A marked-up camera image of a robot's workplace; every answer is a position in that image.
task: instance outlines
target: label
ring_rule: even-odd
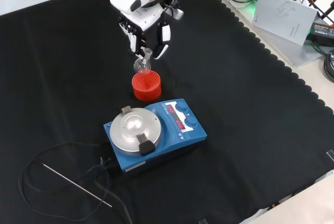
[[[326,36],[334,37],[334,28],[325,25],[314,25],[315,33],[320,33]]]

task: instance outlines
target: black fabric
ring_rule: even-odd
[[[112,190],[134,223],[239,223],[259,208],[314,182],[332,168],[332,110],[259,43],[220,0],[180,0],[157,101],[184,98],[207,140],[158,167],[113,175]],[[68,223],[29,210],[17,175],[35,154],[59,142],[106,142],[60,148],[41,158],[71,179],[113,158],[103,124],[118,107],[144,107],[132,92],[135,57],[109,0],[54,0],[0,18],[1,223]],[[47,190],[65,182],[34,166]],[[102,196],[92,180],[84,186]],[[76,188],[38,194],[44,212],[82,217],[97,201]],[[122,208],[102,205],[85,223],[125,223]]]

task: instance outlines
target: instruction manual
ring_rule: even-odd
[[[292,0],[258,0],[253,24],[303,45],[317,10]]]

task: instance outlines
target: white table surface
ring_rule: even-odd
[[[284,54],[275,50],[271,45],[270,42],[266,42],[258,33],[257,28],[249,23],[231,4],[228,3],[226,0],[222,0],[223,3],[227,5],[232,12],[235,13],[239,20],[250,29],[251,32],[256,34],[256,37],[261,39],[261,43],[263,43],[267,49],[271,51],[272,54],[276,55],[279,60],[285,62],[285,65],[290,67],[294,73],[299,75],[300,79],[303,79],[306,85],[312,88],[312,91],[319,95],[319,99],[323,100],[326,106],[332,108],[334,110],[334,83],[329,81],[324,74],[323,71],[323,64],[324,59],[320,58],[315,62],[307,64],[302,67],[294,67],[289,62]]]
[[[250,224],[334,224],[334,175],[259,216]]]

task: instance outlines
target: blue knob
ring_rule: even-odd
[[[188,105],[186,104],[186,102],[180,101],[176,104],[176,109],[180,112],[186,112],[188,110]]]
[[[197,126],[197,119],[193,116],[188,116],[185,121],[187,126],[190,126],[190,127],[195,127]]]

